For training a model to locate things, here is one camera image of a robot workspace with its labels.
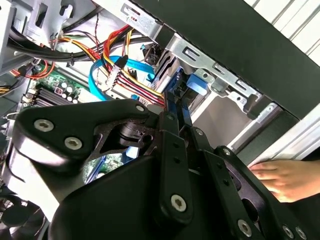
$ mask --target black panel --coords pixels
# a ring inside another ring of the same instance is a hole
[[[243,0],[133,0],[299,119],[320,68]]]
[[[265,129],[263,129],[244,149],[238,154],[238,158],[248,165],[268,147],[275,143],[289,129],[296,125],[298,119],[283,111]]]
[[[215,198],[206,190],[203,177],[191,172],[196,202],[192,223],[169,235],[157,226],[151,213],[157,205],[159,174],[159,163],[143,156],[76,190],[59,206],[48,239],[221,239],[220,218],[207,214],[218,214],[219,209],[210,204]]]

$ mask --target yellow wire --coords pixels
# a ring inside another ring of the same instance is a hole
[[[131,36],[132,36],[132,31],[129,31],[128,34],[126,35],[126,54],[129,56],[129,45],[130,45],[130,39],[131,39]]]
[[[104,59],[109,63],[111,64],[111,66],[114,65],[114,63],[106,56],[105,53],[103,53],[103,57]],[[136,79],[134,79],[129,73],[127,73],[126,71],[124,71],[123,69],[121,69],[121,72],[128,78],[130,79],[131,81],[133,81],[135,84],[139,85],[141,88],[147,90],[148,92],[151,92],[159,97],[162,97],[163,98],[163,95],[161,93],[158,93],[156,91],[154,91],[153,89],[143,85],[142,83],[138,82]]]
[[[85,46],[84,44],[78,42],[78,41],[75,41],[73,39],[70,39],[70,38],[67,38],[67,37],[63,37],[61,38],[62,40],[65,40],[67,42],[72,42],[73,44],[75,44],[76,46],[78,46],[81,50],[83,50],[87,55],[90,56],[90,58],[93,60],[93,61],[96,61],[97,59],[86,49],[88,48],[87,46]]]

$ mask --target black arm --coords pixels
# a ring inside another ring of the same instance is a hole
[[[235,154],[211,148],[183,101],[171,93],[165,99],[160,115],[131,99],[19,114],[15,149],[56,178],[78,176],[97,157],[140,148],[137,159],[60,203],[50,240],[316,239]],[[49,124],[38,125],[40,119]]]

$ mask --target green circuit board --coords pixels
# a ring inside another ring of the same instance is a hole
[[[55,91],[55,89],[57,87],[59,87],[62,83],[66,83],[67,86],[72,87],[73,88],[73,94],[75,96],[78,96],[80,93],[80,89],[86,89],[88,90],[87,87],[84,87],[83,85],[63,76],[62,74],[58,73],[57,71],[53,70],[53,72],[42,79],[37,80],[37,85],[41,84],[45,87],[47,87],[48,89],[52,90],[53,92]]]

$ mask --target finger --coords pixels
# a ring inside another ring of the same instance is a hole
[[[259,180],[279,179],[279,172],[277,170],[252,170],[252,173]]]
[[[281,193],[279,186],[277,186],[277,180],[261,180],[262,184],[271,192]]]
[[[250,167],[250,170],[276,170],[277,165],[272,161],[258,163]]]

